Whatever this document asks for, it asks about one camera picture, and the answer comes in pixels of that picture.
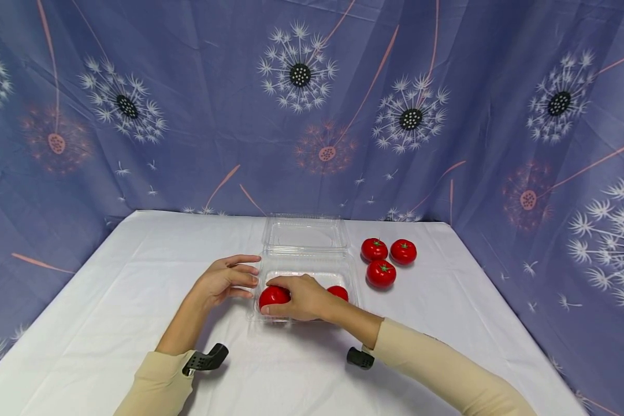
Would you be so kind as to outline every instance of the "wrist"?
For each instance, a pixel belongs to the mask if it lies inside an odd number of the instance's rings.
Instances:
[[[344,299],[333,296],[320,312],[320,319],[334,325],[341,325],[342,318],[352,305]]]
[[[213,299],[208,293],[208,290],[198,285],[194,285],[183,302],[189,303],[201,314],[208,314],[214,307]]]

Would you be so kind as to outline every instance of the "right hand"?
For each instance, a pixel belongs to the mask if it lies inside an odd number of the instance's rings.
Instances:
[[[277,276],[266,282],[266,285],[280,286],[291,293],[291,301],[280,305],[267,305],[261,308],[261,314],[269,316],[293,318],[299,321],[323,319],[321,317],[322,313],[327,311],[339,299],[322,288],[308,274],[302,276]]]

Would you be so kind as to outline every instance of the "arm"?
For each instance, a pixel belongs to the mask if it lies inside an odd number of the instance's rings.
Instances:
[[[182,369],[194,353],[194,345],[210,310],[228,297],[251,298],[259,271],[241,262],[258,262],[257,255],[234,255],[217,260],[199,277],[181,303],[155,351],[146,355],[134,376],[132,388],[114,416],[176,416],[191,393],[193,376]]]
[[[536,416],[503,378],[488,372],[448,345],[361,310],[326,292],[310,276],[276,277],[268,284],[291,292],[291,302],[265,314],[299,320],[322,319],[351,333],[364,350],[413,378],[465,416]]]

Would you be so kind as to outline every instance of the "pink dandelion stem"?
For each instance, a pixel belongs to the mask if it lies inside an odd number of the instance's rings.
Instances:
[[[591,165],[587,166],[586,168],[583,168],[582,170],[580,170],[579,172],[576,172],[575,174],[572,174],[571,176],[569,176],[569,178],[566,178],[562,181],[559,181],[558,183],[552,185],[547,191],[545,191],[543,194],[541,194],[541,196],[544,196],[545,194],[549,193],[550,191],[552,191],[554,188],[560,187],[560,185],[563,185],[565,183],[567,183],[567,181],[570,181],[571,179],[575,178],[575,176],[578,176],[580,174],[583,174],[584,172],[588,171],[589,169],[593,168],[596,165],[599,165],[599,163],[605,162],[608,159],[610,159],[613,156],[618,155],[619,153],[624,152],[624,146],[622,148],[619,148],[617,150],[615,150],[613,153],[608,154],[606,157],[598,159],[598,161],[592,163]]]
[[[83,21],[86,22],[86,26],[88,26],[88,29],[90,30],[90,33],[92,34],[93,38],[95,38],[97,45],[100,47],[100,50],[102,51],[103,56],[105,56],[106,60],[108,60],[108,55],[106,54],[105,50],[102,47],[102,44],[100,43],[100,39],[97,38],[97,35],[95,35],[95,31],[92,30],[92,26],[90,26],[90,23],[88,22],[88,19],[86,18],[85,14],[83,14],[83,12],[81,12],[81,8],[79,7],[78,4],[76,4],[75,0],[72,0],[72,3],[74,3],[74,5],[76,6],[76,10],[79,11],[79,14],[81,15],[81,18],[83,18]]]
[[[449,199],[451,200],[451,207],[449,208],[449,225],[453,227],[453,179],[451,179],[451,191]]]
[[[430,196],[433,194],[434,190],[436,189],[437,185],[439,185],[439,181],[440,181],[440,180],[441,180],[444,176],[446,176],[446,174],[447,174],[448,172],[452,171],[453,169],[455,169],[455,168],[457,168],[457,167],[459,167],[459,166],[464,165],[465,163],[466,163],[466,161],[457,162],[455,165],[453,165],[453,166],[449,167],[449,168],[446,170],[446,172],[444,172],[444,173],[442,174],[442,176],[439,176],[439,179],[437,179],[437,181],[436,181],[436,183],[434,184],[434,187],[433,187],[433,189],[430,191],[430,193],[429,193],[429,194],[428,194],[425,198],[423,198],[423,199],[422,199],[422,201],[418,202],[418,204],[417,204],[416,206],[414,206],[414,207],[413,207],[412,211],[413,211],[413,210],[416,210],[419,206],[421,206],[421,204],[422,204],[423,202],[425,202],[427,198],[430,198]]]
[[[588,403],[592,403],[594,406],[600,408],[601,410],[611,414],[612,416],[619,416],[618,413],[611,411],[609,408],[601,406],[599,403],[594,402],[593,400],[589,400],[588,398],[584,398]]]
[[[439,38],[439,0],[436,0],[436,15],[434,17],[434,46],[433,46],[433,58],[430,62],[430,72],[428,78],[433,74],[434,59],[436,58],[436,44]]]
[[[42,263],[39,260],[35,260],[33,258],[25,257],[25,255],[21,255],[18,253],[12,253],[12,257],[15,257],[19,260],[23,260],[24,262],[34,264],[35,266],[44,267],[45,269],[55,270],[57,272],[70,273],[74,274],[74,272],[70,272],[69,270],[59,269],[57,267],[50,266],[49,264]]]
[[[44,26],[44,35],[46,36],[46,43],[49,44],[49,54],[51,55],[51,63],[53,64],[53,80],[55,82],[55,134],[58,134],[58,120],[61,108],[61,92],[58,86],[58,68],[55,65],[55,53],[53,52],[53,40],[51,39],[51,32],[49,30],[49,22],[46,20],[46,13],[44,12],[44,6],[42,0],[37,0],[37,8],[39,8],[39,17],[42,19],[42,26]]]
[[[347,17],[347,13],[349,13],[351,8],[353,7],[353,3],[356,3],[356,0],[351,0],[350,7],[348,7],[347,10],[344,11],[344,13],[342,14],[342,18],[340,18],[340,20],[337,22],[335,27],[333,27],[333,30],[330,31],[328,36],[324,38],[324,41],[322,41],[322,44],[326,43],[330,39],[330,37],[333,36],[335,31],[337,31],[337,28],[342,24],[342,21],[344,20],[344,18]]]
[[[257,205],[256,202],[254,202],[254,199],[252,199],[252,197],[250,196],[250,194],[247,192],[247,190],[243,187],[242,184],[238,184],[240,186],[240,188],[243,190],[243,193],[245,194],[245,196],[247,197],[247,199],[250,200],[250,202],[252,203],[252,205],[254,205],[255,207],[257,207],[257,209],[259,211],[261,211],[261,214],[263,214],[263,216],[268,216],[266,215],[266,213]]]
[[[617,62],[613,62],[613,63],[611,63],[609,66],[606,66],[604,69],[600,70],[600,71],[597,73],[597,75],[599,75],[599,74],[601,74],[601,73],[604,73],[605,71],[607,71],[607,70],[611,69],[611,68],[612,68],[612,67],[614,67],[614,66],[618,66],[618,65],[619,65],[620,63],[622,63],[622,62],[624,62],[624,57],[623,57],[621,60],[619,60],[619,61],[617,61]]]
[[[425,77],[427,80],[431,78],[433,75],[434,69],[434,61],[436,59],[436,46],[439,40],[439,0],[436,0],[436,8],[435,8],[435,16],[434,16],[434,43],[433,43],[433,58],[430,60],[430,71],[428,71],[427,76]],[[416,106],[421,105],[423,101],[422,95],[418,95],[418,99],[416,100]]]
[[[344,131],[342,132],[342,134],[340,135],[339,139],[334,144],[334,146],[337,146],[340,143],[340,141],[342,141],[342,139],[344,139],[344,136],[347,134],[348,129],[351,128],[353,122],[356,121],[356,117],[361,112],[361,109],[363,109],[363,105],[365,105],[365,101],[367,101],[367,98],[369,97],[370,92],[372,92],[372,88],[374,87],[374,83],[377,82],[377,78],[378,78],[379,74],[381,73],[381,70],[384,68],[384,64],[386,63],[386,59],[388,58],[388,54],[391,53],[391,49],[393,48],[393,44],[395,43],[395,38],[397,37],[397,31],[399,29],[400,29],[400,25],[397,25],[395,27],[395,32],[393,32],[393,35],[391,36],[391,42],[388,44],[388,48],[386,48],[386,52],[384,53],[384,56],[381,58],[381,63],[379,63],[379,67],[377,69],[377,73],[374,74],[374,78],[372,78],[372,83],[370,84],[370,88],[368,88],[367,93],[363,97],[363,102],[361,102],[361,105],[359,106],[358,110],[356,110],[356,114],[354,114],[354,117],[351,119],[351,122],[349,124],[347,124],[347,127],[344,128]]]
[[[215,191],[213,192],[213,194],[210,196],[210,198],[208,198],[208,202],[206,202],[206,207],[210,206],[210,201],[215,196],[217,191],[220,190],[220,188],[223,187],[225,183],[227,183],[227,181],[233,176],[234,173],[236,173],[239,167],[240,165],[236,165],[236,167],[234,167],[232,171],[230,171],[228,175],[224,177],[224,179],[220,182],[220,184],[217,185],[217,188],[215,188]]]

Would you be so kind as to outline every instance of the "red dandelion pattern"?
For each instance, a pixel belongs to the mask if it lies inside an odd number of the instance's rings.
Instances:
[[[87,128],[53,108],[31,109],[21,127],[32,157],[50,173],[74,172],[92,155]]]
[[[357,142],[347,137],[347,127],[329,121],[308,126],[294,156],[297,165],[311,174],[336,174],[351,165],[357,148]]]
[[[532,231],[552,217],[548,205],[552,185],[550,167],[528,162],[506,177],[502,194],[508,221],[518,229]]]

